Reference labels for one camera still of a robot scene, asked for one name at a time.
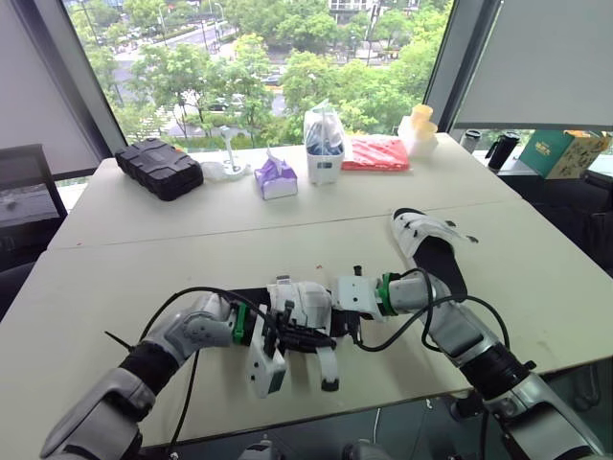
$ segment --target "black rubber sleeve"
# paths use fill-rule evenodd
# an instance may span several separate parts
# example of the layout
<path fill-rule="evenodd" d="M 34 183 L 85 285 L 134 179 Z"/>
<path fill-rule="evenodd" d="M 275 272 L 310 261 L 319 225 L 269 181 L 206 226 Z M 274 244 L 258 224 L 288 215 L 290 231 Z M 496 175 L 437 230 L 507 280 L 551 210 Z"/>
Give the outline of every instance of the black rubber sleeve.
<path fill-rule="evenodd" d="M 502 343 L 488 348 L 460 370 L 485 400 L 511 390 L 530 374 Z"/>
<path fill-rule="evenodd" d="M 142 380 L 157 396 L 179 369 L 179 364 L 159 345 L 141 342 L 119 367 Z"/>

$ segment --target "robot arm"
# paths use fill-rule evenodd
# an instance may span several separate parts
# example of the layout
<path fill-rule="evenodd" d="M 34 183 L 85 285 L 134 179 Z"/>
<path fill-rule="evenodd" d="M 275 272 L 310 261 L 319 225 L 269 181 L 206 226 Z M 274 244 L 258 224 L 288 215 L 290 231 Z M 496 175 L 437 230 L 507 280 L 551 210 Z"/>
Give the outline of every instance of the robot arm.
<path fill-rule="evenodd" d="M 354 303 L 360 303 L 358 291 L 348 290 L 373 284 L 360 278 L 340 280 L 340 295 L 352 296 L 358 299 Z M 443 282 L 432 275 L 430 279 L 435 299 L 449 294 Z M 376 309 L 372 304 L 367 309 L 375 319 L 377 314 L 417 313 L 426 305 L 427 288 L 421 276 L 399 279 L 388 275 L 376 284 L 375 294 L 371 294 Z M 426 313 L 420 320 L 425 323 Z M 481 395 L 486 410 L 502 427 L 503 441 L 513 458 L 570 459 L 603 454 L 600 441 L 577 413 L 529 366 L 521 364 L 463 303 L 449 301 L 434 308 L 428 331 Z"/>
<path fill-rule="evenodd" d="M 170 315 L 62 418 L 41 458 L 127 460 L 142 441 L 137 424 L 179 367 L 197 350 L 232 343 L 235 313 L 216 294 Z"/>
<path fill-rule="evenodd" d="M 443 282 L 433 276 L 431 280 L 434 298 L 449 293 Z M 278 285 L 275 292 L 279 295 L 271 295 L 274 302 L 269 314 L 275 315 L 279 329 L 273 333 L 258 317 L 251 337 L 249 362 L 261 363 L 251 380 L 262 382 L 256 386 L 261 396 L 276 391 L 283 381 L 285 364 L 280 348 L 317 353 L 324 380 L 336 379 L 330 338 L 335 321 L 324 314 L 326 308 L 313 310 L 313 305 L 329 304 L 332 313 L 345 318 L 341 334 L 361 341 L 360 316 L 382 321 L 387 315 L 415 314 L 428 302 L 426 283 L 419 277 L 341 277 L 331 299 L 325 289 L 313 284 L 296 291 L 283 281 Z M 425 322 L 425 313 L 420 320 Z M 190 309 L 160 321 L 120 366 L 106 374 L 56 425 L 41 458 L 128 460 L 136 456 L 142 440 L 137 424 L 149 413 L 157 394 L 197 350 L 229 346 L 238 322 L 236 309 L 216 294 L 205 295 Z M 328 329 L 329 334 L 313 328 Z M 482 396 L 484 406 L 503 428 L 513 457 L 551 460 L 602 454 L 598 439 L 577 414 L 462 303 L 449 301 L 434 308 L 428 331 Z M 333 372 L 327 375 L 326 369 Z"/>

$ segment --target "metal arm segment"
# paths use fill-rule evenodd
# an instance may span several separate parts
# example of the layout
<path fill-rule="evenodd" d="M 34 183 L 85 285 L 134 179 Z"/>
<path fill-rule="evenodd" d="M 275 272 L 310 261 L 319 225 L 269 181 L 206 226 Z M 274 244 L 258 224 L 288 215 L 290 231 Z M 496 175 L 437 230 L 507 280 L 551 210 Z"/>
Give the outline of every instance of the metal arm segment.
<path fill-rule="evenodd" d="M 443 282 L 433 276 L 431 280 L 436 298 L 448 295 Z M 399 312 L 423 308 L 423 295 L 399 295 L 406 286 L 415 289 L 419 283 L 427 295 L 419 277 L 391 282 L 392 307 Z M 509 436 L 511 452 L 533 460 L 604 454 L 602 444 L 577 413 L 464 304 L 446 302 L 434 308 L 429 335 L 482 396 L 486 409 Z"/>
<path fill-rule="evenodd" d="M 142 441 L 137 423 L 155 397 L 191 354 L 232 343 L 234 317 L 225 300 L 207 294 L 161 320 L 57 423 L 40 457 L 123 460 L 136 454 Z"/>

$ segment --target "black cable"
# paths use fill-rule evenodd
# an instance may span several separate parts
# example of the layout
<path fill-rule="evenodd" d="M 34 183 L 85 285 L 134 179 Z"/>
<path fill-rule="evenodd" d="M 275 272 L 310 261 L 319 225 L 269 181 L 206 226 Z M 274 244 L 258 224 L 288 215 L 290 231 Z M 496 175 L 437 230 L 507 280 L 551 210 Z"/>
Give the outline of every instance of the black cable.
<path fill-rule="evenodd" d="M 486 440 L 488 439 L 489 412 L 484 409 L 481 416 L 481 430 L 479 433 L 479 456 L 478 460 L 486 460 Z"/>
<path fill-rule="evenodd" d="M 398 329 L 394 333 L 394 335 L 392 335 L 390 338 L 388 338 L 381 345 L 377 345 L 375 347 L 369 347 L 367 345 L 364 345 L 361 341 L 356 343 L 356 345 L 360 349 L 362 349 L 362 350 L 364 350 L 366 352 L 380 352 L 381 350 L 385 350 L 390 345 L 392 345 L 402 335 L 402 333 L 404 333 L 404 331 L 406 331 L 413 323 L 415 323 L 420 318 L 420 316 L 422 314 L 424 314 L 428 309 L 433 309 L 434 307 L 437 307 L 438 305 L 444 304 L 445 302 L 451 302 L 451 301 L 462 302 L 464 300 L 471 300 L 472 302 L 476 302 L 476 303 L 484 306 L 494 316 L 494 318 L 496 318 L 496 321 L 498 322 L 498 325 L 500 326 L 500 329 L 502 331 L 502 336 L 503 336 L 503 341 L 505 343 L 505 347 L 507 347 L 510 350 L 511 349 L 511 341 L 509 340 L 509 331 L 507 330 L 507 326 L 505 325 L 505 322 L 503 321 L 503 319 L 500 316 L 500 314 L 498 313 L 498 311 L 496 311 L 496 309 L 492 305 L 490 305 L 488 302 L 486 302 L 485 300 L 482 300 L 479 297 L 475 297 L 473 295 L 467 295 L 467 294 L 452 294 L 452 295 L 447 295 L 445 297 L 442 297 L 440 299 L 437 299 L 437 300 L 433 301 L 430 305 L 426 305 L 424 308 L 422 308 L 417 313 L 415 313 L 413 316 L 411 316 L 407 320 L 406 323 L 404 323 L 402 326 L 400 326 L 400 329 Z"/>
<path fill-rule="evenodd" d="M 118 336 L 116 336 L 114 333 L 110 333 L 109 331 L 104 331 L 104 333 L 106 335 L 108 335 L 109 337 L 111 337 L 113 340 L 115 340 L 117 343 L 119 343 L 122 347 L 124 347 L 126 350 L 128 350 L 129 352 L 131 352 L 132 350 L 134 350 L 134 347 L 132 345 L 130 345 L 129 343 L 127 343 L 125 340 L 121 340 Z"/>
<path fill-rule="evenodd" d="M 404 278 L 405 276 L 411 275 L 413 273 L 421 273 L 421 276 L 423 277 L 423 281 L 425 281 L 426 289 L 428 291 L 428 306 L 430 306 L 426 314 L 426 317 L 425 317 L 425 323 L 423 324 L 423 332 L 421 333 L 421 344 L 428 350 L 432 350 L 433 352 L 442 353 L 443 350 L 441 350 L 439 347 L 430 345 L 428 343 L 428 334 L 430 334 L 430 325 L 432 323 L 432 316 L 434 315 L 434 307 L 432 307 L 432 302 L 434 300 L 434 297 L 432 293 L 432 281 L 430 280 L 430 274 L 423 268 L 416 267 L 416 268 L 412 268 L 402 273 L 400 275 L 400 278 Z"/>
<path fill-rule="evenodd" d="M 192 373 L 190 374 L 190 382 L 188 383 L 188 391 L 185 394 L 185 401 L 183 401 L 183 409 L 181 410 L 181 416 L 179 417 L 179 422 L 176 424 L 176 428 L 174 429 L 174 434 L 172 434 L 172 438 L 170 439 L 170 444 L 166 448 L 168 456 L 170 456 L 172 450 L 176 446 L 176 442 L 179 439 L 179 434 L 181 433 L 181 428 L 183 427 L 185 417 L 188 413 L 190 399 L 192 398 L 193 382 L 195 381 L 195 371 L 198 365 L 199 356 L 200 351 L 195 352 L 195 355 L 193 355 Z"/>
<path fill-rule="evenodd" d="M 396 342 L 396 340 L 402 335 L 402 333 L 404 333 L 404 331 L 409 329 L 409 327 L 413 323 L 415 323 L 418 319 L 420 319 L 420 316 L 423 313 L 425 313 L 429 308 L 430 308 L 430 306 L 427 305 L 424 308 L 422 308 L 421 310 L 419 310 L 416 314 L 411 316 L 402 326 L 400 326 L 400 328 L 394 333 L 394 335 L 392 335 L 390 338 L 388 338 L 381 345 L 377 345 L 375 347 L 369 347 L 368 345 L 364 345 L 364 343 L 361 340 L 356 342 L 355 345 L 357 345 L 358 348 L 360 348 L 361 350 L 364 350 L 365 352 L 372 352 L 372 353 L 374 353 L 374 352 L 380 352 L 382 350 L 385 350 L 390 345 L 392 345 L 394 342 Z"/>
<path fill-rule="evenodd" d="M 235 300 L 239 300 L 240 302 L 244 303 L 249 310 L 254 312 L 256 315 L 260 316 L 264 320 L 264 323 L 266 324 L 266 326 L 268 326 L 269 328 L 271 328 L 274 331 L 278 330 L 277 329 L 277 325 L 272 320 L 272 318 L 270 318 L 269 316 L 264 314 L 262 311 L 260 311 L 258 306 L 256 306 L 251 300 L 247 299 L 246 297 L 243 297 L 242 295 L 240 295 L 240 294 L 238 294 L 238 293 L 236 293 L 236 292 L 234 292 L 232 290 L 224 290 L 224 289 L 219 289 L 217 287 L 201 287 L 201 286 L 197 286 L 197 287 L 188 287 L 186 289 L 183 289 L 183 290 L 180 290 L 178 292 L 175 292 L 166 302 L 164 302 L 164 305 L 162 305 L 162 307 L 160 307 L 155 312 L 155 314 L 153 314 L 151 319 L 149 319 L 147 325 L 143 329 L 143 333 L 141 334 L 141 338 L 139 339 L 139 341 L 143 340 L 146 337 L 146 335 L 148 334 L 149 330 L 151 329 L 151 326 L 153 326 L 153 323 L 155 323 L 157 318 L 164 312 L 164 310 L 172 302 L 174 302 L 176 299 L 178 299 L 182 295 L 189 294 L 190 292 L 212 292 L 213 294 L 217 294 L 217 295 L 223 297 L 224 299 L 227 299 L 228 297 L 232 297 Z"/>

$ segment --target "purple tissue box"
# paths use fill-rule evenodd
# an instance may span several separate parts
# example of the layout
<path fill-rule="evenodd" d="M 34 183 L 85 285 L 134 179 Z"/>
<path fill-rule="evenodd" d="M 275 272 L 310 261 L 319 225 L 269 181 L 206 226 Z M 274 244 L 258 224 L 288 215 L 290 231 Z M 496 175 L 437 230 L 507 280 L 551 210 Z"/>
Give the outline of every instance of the purple tissue box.
<path fill-rule="evenodd" d="M 254 171 L 264 199 L 292 196 L 298 193 L 298 180 L 294 170 L 282 160 L 268 153 L 266 163 Z"/>

